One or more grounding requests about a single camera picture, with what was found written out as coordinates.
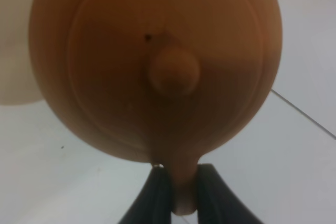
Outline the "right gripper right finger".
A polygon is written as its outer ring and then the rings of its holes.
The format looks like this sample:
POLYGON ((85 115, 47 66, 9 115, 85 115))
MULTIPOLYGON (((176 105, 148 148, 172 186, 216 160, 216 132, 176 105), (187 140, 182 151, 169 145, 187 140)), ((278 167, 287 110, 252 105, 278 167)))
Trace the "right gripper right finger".
POLYGON ((198 165, 197 219, 200 224, 260 224, 212 164, 198 165))

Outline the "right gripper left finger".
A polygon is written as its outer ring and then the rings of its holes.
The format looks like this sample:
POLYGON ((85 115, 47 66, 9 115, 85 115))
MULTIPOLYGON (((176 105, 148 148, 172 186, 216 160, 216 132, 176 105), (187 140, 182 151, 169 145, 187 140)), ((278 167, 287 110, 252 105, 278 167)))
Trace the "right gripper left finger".
POLYGON ((173 191, 167 171, 155 166, 120 224, 170 224, 173 191))

